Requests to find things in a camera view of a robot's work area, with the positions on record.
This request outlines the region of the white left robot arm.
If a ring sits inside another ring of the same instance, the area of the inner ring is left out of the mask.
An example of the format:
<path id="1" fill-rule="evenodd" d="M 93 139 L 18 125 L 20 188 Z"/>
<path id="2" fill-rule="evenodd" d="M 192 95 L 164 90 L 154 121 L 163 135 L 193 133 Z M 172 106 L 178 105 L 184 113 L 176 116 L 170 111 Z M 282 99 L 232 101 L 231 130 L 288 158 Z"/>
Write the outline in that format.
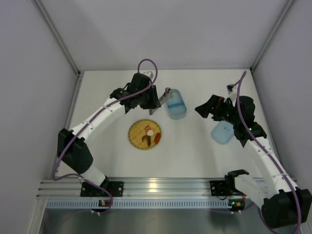
<path id="1" fill-rule="evenodd" d="M 106 189 L 109 179 L 96 167 L 89 146 L 110 124 L 137 106 L 141 109 L 161 106 L 153 80 L 139 72 L 125 87 L 115 89 L 81 124 L 59 132 L 59 160 L 93 185 Z"/>

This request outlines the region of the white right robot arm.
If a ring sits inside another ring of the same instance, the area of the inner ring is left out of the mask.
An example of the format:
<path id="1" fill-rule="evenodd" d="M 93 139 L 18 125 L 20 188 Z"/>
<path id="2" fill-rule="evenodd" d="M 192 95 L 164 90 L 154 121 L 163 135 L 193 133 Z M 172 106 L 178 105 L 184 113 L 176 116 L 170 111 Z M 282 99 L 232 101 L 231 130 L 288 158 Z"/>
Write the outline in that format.
<path id="1" fill-rule="evenodd" d="M 261 185 L 244 169 L 225 175 L 227 192 L 243 193 L 257 205 L 265 224 L 276 229 L 305 223 L 312 204 L 312 194 L 289 177 L 271 149 L 263 128 L 255 122 L 254 100 L 240 96 L 236 102 L 212 95 L 195 111 L 203 118 L 212 115 L 214 121 L 233 126 L 234 136 L 256 164 L 265 185 Z"/>

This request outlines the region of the metal serving tongs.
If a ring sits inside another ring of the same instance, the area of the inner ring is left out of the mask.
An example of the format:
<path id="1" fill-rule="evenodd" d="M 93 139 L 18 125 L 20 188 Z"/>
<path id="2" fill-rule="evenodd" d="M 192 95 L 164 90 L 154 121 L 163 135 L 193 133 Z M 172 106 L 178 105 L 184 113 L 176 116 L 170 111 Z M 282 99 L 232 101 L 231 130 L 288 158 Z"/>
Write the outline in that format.
<path id="1" fill-rule="evenodd" d="M 173 97 L 173 90 L 172 90 L 172 95 L 171 96 L 165 96 L 164 94 L 158 99 L 159 103 L 160 103 L 160 107 L 170 98 Z M 156 107 L 154 109 L 149 109 L 149 115 L 153 115 L 157 110 L 159 109 L 159 107 Z"/>

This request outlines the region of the brown green vegetable piece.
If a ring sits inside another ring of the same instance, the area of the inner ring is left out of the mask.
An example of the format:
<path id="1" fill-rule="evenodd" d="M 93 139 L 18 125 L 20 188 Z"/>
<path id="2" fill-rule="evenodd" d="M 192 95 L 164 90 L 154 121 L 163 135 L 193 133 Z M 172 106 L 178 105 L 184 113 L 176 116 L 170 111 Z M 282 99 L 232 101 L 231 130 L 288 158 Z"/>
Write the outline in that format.
<path id="1" fill-rule="evenodd" d="M 151 145 L 151 137 L 149 135 L 145 135 L 142 137 L 142 141 L 146 140 L 147 146 L 149 147 Z"/>

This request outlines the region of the orange fried piece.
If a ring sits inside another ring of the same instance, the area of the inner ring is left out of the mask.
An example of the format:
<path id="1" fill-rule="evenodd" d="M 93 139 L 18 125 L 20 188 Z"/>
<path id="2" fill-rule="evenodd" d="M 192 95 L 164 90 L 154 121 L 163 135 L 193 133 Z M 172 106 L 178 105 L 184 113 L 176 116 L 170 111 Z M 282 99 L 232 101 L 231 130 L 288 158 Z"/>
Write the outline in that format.
<path id="1" fill-rule="evenodd" d="M 155 138 L 154 138 L 154 143 L 157 145 L 160 142 L 161 139 L 161 133 L 156 133 Z"/>

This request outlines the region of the white round fish cake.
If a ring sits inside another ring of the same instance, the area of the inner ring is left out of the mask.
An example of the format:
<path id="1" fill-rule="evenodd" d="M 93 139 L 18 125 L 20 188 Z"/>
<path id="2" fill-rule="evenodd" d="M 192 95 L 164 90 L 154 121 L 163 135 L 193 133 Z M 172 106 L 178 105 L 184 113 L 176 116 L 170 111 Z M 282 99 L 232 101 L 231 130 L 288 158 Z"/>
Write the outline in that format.
<path id="1" fill-rule="evenodd" d="M 149 130 L 149 131 L 147 132 L 147 135 L 148 135 L 148 136 L 153 136 L 153 135 L 154 135 L 153 130 Z"/>

